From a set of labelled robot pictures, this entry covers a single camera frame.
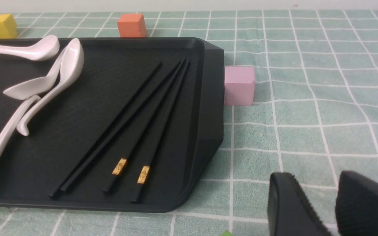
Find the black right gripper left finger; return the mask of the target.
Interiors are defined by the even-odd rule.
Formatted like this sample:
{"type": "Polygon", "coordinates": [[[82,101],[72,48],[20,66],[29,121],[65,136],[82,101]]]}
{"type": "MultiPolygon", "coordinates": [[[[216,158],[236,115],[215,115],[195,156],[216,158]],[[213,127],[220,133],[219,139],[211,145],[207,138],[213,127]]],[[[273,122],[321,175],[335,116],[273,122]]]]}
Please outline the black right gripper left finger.
{"type": "Polygon", "coordinates": [[[291,173],[270,175],[267,220],[270,236],[331,236],[291,173]]]}

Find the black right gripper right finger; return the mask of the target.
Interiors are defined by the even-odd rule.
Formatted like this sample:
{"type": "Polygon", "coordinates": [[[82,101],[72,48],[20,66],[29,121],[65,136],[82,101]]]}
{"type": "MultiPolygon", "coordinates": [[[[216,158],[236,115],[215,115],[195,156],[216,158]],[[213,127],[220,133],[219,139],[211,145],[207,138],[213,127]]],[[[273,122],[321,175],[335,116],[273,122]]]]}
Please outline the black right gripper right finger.
{"type": "Polygon", "coordinates": [[[342,236],[378,236],[378,183],[355,171],[342,171],[335,217],[342,236]]]}

